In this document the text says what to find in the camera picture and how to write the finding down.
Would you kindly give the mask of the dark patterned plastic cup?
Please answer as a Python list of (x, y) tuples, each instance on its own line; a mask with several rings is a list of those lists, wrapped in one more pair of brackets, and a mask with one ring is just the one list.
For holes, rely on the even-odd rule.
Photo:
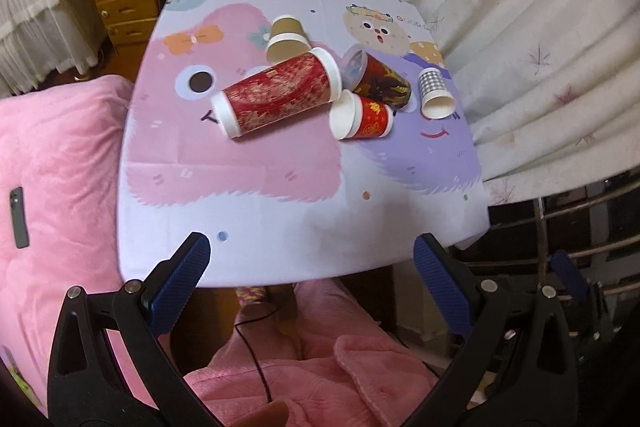
[(402, 109), (411, 98), (408, 80), (371, 55), (361, 44), (354, 44), (341, 61), (342, 86), (363, 98)]

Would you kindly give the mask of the checkered white paper cup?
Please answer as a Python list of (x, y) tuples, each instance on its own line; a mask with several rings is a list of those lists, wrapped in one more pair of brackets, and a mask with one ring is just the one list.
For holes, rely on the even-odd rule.
[(421, 70), (418, 76), (420, 109), (425, 118), (445, 119), (456, 110), (456, 99), (446, 86), (442, 72), (435, 67)]

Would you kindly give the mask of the small red paper cup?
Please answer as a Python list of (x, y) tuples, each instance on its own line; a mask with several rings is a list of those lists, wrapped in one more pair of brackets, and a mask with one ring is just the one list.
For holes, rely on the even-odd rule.
[(329, 111), (329, 127), (338, 141), (381, 139), (394, 125), (390, 106), (344, 90)]

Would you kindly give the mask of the large red paper cup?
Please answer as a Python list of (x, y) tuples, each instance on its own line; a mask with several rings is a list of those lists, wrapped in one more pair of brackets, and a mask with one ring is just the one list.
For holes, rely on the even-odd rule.
[(214, 118), (229, 139), (329, 104), (343, 91), (333, 55), (322, 48), (294, 56), (216, 93)]

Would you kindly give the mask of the tan white paper cup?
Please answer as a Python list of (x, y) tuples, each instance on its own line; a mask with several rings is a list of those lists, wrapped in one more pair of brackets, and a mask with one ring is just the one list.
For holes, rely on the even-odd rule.
[(298, 18), (285, 14), (272, 21), (266, 49), (270, 64), (281, 63), (310, 49), (311, 44)]

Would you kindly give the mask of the metal rack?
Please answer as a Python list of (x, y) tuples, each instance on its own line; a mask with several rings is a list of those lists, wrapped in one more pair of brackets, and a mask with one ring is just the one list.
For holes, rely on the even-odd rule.
[(454, 259), (480, 275), (559, 286), (557, 253), (603, 286), (612, 307), (639, 298), (639, 170), (575, 190), (489, 208), (488, 232)]

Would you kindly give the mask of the patterned slipper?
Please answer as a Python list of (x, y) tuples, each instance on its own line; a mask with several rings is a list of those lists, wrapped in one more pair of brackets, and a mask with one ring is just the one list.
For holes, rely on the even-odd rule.
[(268, 291), (265, 287), (243, 286), (235, 288), (235, 296), (241, 308), (252, 303), (262, 303), (268, 298)]

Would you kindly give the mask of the dark smartphone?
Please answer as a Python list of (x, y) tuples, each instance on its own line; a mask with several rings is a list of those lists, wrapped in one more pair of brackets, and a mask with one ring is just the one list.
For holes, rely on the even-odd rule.
[(14, 243), (18, 249), (29, 246), (23, 187), (15, 187), (10, 193), (11, 219)]

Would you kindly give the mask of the pink fleece robe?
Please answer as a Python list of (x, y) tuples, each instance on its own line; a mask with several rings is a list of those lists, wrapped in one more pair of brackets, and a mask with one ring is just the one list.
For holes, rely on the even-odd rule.
[(186, 382), (227, 426), (399, 426), (438, 382), (337, 280), (240, 307)]

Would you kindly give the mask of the pink plush blanket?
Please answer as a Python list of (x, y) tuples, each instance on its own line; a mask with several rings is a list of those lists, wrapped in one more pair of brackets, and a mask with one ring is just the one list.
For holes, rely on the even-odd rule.
[[(132, 84), (115, 75), (1, 102), (1, 360), (40, 411), (68, 288), (122, 287), (116, 194)], [(29, 246), (14, 243), (23, 187)]]

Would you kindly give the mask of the cartoon printed tablecloth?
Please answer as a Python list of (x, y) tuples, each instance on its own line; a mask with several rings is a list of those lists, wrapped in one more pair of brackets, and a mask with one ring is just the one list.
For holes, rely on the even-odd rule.
[(192, 232), (207, 287), (338, 277), (410, 258), (416, 236), (474, 241), (489, 225), (462, 110), (428, 119), (418, 98), (373, 140), (334, 139), (319, 107), (231, 140), (212, 98), (263, 70), (271, 24), (291, 15), (315, 46), (361, 44), (410, 82), (442, 68), (418, 10), (400, 0), (166, 0), (126, 122), (118, 261), (146, 277)]

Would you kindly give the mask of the white floral curtain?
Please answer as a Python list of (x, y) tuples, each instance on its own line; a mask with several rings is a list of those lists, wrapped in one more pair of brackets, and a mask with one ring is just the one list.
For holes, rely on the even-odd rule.
[(639, 164), (639, 0), (402, 0), (458, 88), (496, 205)]

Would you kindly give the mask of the white lace furniture cover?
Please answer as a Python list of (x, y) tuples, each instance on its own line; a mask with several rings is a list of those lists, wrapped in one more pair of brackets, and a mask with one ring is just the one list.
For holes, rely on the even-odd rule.
[(1, 95), (21, 95), (50, 72), (85, 75), (106, 31), (93, 0), (1, 0)]

